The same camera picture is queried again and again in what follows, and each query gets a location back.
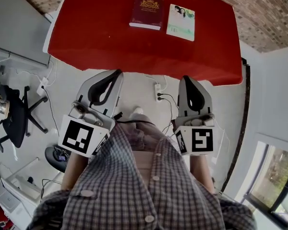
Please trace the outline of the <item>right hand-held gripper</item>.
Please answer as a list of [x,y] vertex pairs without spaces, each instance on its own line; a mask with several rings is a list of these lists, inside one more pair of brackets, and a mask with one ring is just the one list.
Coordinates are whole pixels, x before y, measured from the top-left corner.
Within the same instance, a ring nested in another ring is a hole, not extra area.
[[212,153],[215,117],[208,91],[198,81],[184,75],[179,82],[178,107],[180,117],[174,120],[174,135],[181,155]]

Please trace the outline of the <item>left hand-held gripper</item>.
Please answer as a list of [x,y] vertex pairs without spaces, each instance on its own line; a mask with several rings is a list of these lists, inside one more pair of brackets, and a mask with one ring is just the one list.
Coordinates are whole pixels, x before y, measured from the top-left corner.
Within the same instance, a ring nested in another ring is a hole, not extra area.
[[87,79],[80,87],[71,111],[63,116],[58,145],[84,157],[96,156],[115,126],[113,114],[122,83],[120,69],[104,71]]

